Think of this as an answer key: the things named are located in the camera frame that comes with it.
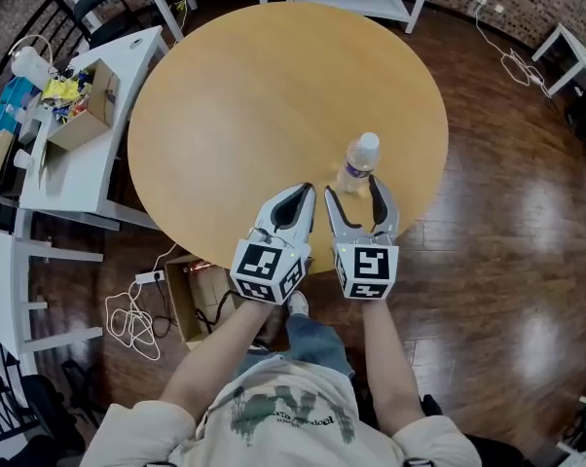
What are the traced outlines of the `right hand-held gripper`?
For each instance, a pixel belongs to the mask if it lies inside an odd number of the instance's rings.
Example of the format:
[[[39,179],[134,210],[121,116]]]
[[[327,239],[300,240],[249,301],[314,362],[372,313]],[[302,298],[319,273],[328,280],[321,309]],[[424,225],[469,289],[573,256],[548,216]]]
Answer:
[[[343,296],[349,300],[385,300],[396,282],[399,247],[393,234],[398,232],[399,211],[392,194],[376,176],[369,176],[374,226],[362,234],[362,226],[350,222],[338,195],[327,186],[324,192],[330,228],[335,238],[335,269]]]

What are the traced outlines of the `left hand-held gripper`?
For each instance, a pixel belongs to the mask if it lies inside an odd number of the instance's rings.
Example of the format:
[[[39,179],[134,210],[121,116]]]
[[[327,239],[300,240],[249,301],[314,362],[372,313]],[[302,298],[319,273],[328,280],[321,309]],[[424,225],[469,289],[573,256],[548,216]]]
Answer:
[[[309,182],[280,191],[238,242],[230,277],[247,300],[283,305],[308,273],[316,191]]]

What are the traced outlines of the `clear plastic bottle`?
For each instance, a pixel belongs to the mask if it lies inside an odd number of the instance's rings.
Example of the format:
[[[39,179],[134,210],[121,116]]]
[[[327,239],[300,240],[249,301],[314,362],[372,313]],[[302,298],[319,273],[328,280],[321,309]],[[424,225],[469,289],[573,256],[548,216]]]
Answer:
[[[367,186],[379,158],[379,136],[374,132],[361,134],[347,148],[344,164],[337,176],[338,188],[346,193],[357,193]]]

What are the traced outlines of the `brown cardboard box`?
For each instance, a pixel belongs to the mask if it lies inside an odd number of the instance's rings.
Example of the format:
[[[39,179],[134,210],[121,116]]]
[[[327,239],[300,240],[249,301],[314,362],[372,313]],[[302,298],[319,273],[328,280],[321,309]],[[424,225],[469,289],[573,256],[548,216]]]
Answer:
[[[229,272],[219,266],[197,274],[183,268],[194,260],[193,254],[165,263],[165,281],[183,342],[192,350],[220,327],[242,303]]]

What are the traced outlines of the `person's left forearm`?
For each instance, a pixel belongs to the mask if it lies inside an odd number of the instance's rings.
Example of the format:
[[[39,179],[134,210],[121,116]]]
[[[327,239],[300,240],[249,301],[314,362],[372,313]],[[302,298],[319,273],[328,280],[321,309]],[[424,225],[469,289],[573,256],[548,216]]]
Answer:
[[[227,385],[262,326],[271,305],[246,301],[181,361],[160,400],[199,420]]]

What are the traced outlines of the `person's right forearm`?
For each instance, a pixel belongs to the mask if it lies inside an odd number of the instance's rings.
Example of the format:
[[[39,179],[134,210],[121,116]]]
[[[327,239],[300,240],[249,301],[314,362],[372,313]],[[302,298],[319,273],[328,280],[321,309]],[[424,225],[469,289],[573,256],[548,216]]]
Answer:
[[[380,429],[393,436],[424,417],[414,372],[385,300],[362,305],[367,381]]]

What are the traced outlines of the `blue box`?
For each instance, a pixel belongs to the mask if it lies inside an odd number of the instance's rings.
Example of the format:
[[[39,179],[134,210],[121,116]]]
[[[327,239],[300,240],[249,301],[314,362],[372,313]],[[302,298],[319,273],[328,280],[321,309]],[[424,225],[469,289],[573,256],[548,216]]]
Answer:
[[[29,103],[41,92],[22,77],[14,77],[0,95],[0,131],[19,135]]]

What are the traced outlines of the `white shoe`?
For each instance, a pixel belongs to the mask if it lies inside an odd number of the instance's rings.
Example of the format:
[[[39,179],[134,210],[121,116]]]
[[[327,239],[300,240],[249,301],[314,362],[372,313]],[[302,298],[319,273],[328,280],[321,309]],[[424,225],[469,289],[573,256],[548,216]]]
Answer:
[[[291,316],[299,315],[308,317],[310,314],[309,303],[301,291],[294,291],[287,300],[288,311]]]

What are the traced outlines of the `round wooden table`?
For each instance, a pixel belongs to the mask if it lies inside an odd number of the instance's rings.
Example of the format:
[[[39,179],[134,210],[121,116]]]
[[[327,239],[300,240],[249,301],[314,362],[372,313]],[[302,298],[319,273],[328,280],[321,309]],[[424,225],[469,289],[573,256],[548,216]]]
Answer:
[[[170,239],[226,268],[266,200],[333,184],[366,132],[379,136],[376,173],[406,230],[433,202],[448,152],[429,70],[361,15],[256,5],[199,27],[156,65],[129,121],[130,176]]]

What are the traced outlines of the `blue jeans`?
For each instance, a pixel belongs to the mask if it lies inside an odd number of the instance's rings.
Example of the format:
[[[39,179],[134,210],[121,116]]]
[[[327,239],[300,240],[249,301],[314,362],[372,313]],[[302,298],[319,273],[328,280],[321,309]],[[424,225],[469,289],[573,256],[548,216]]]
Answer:
[[[235,376],[238,377],[254,365],[275,356],[329,368],[348,378],[354,376],[345,346],[333,328],[306,315],[292,314],[287,317],[285,329],[289,341],[286,351],[250,350]]]

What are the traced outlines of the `white desk with grommet hole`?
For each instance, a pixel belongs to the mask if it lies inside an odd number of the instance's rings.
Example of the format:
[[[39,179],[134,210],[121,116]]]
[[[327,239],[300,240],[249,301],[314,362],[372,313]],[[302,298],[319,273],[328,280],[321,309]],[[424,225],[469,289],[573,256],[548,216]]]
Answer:
[[[48,137],[57,123],[51,114],[42,116],[26,169],[19,206],[81,223],[116,231],[122,222],[155,230],[158,226],[145,213],[108,197],[110,177],[130,111],[141,89],[151,60],[169,52],[159,26],[119,38],[70,61],[76,70],[102,60],[119,77],[119,93],[113,122],[105,132],[81,147],[41,165]]]

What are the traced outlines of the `cream printed shirt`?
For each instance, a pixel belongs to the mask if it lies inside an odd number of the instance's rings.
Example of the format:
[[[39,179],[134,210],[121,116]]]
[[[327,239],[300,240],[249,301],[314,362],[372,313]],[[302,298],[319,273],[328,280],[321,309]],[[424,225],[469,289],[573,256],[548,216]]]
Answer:
[[[358,416],[347,377],[271,357],[217,395],[204,417],[163,401],[112,405],[81,467],[481,467],[472,443],[443,415],[393,436]]]

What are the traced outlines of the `assorted snack packets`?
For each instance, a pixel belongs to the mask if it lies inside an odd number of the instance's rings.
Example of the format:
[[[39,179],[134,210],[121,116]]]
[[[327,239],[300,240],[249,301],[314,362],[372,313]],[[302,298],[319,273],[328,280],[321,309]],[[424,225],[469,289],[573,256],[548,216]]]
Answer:
[[[84,112],[89,104],[93,73],[79,71],[72,78],[50,79],[42,91],[40,102],[52,111],[55,120],[65,125]]]

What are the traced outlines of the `white rack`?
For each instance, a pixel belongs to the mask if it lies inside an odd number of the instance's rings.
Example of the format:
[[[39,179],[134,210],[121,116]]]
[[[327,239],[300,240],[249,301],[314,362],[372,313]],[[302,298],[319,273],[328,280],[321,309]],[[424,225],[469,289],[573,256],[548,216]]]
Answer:
[[[556,447],[566,455],[556,467],[586,467],[586,396],[579,398],[572,423]]]

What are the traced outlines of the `black metal railing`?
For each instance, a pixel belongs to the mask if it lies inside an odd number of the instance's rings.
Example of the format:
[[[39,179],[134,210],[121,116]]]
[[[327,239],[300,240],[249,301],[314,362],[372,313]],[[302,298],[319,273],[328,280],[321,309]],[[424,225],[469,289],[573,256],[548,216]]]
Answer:
[[[23,433],[34,419],[25,398],[17,396],[20,363],[0,343],[0,443]]]

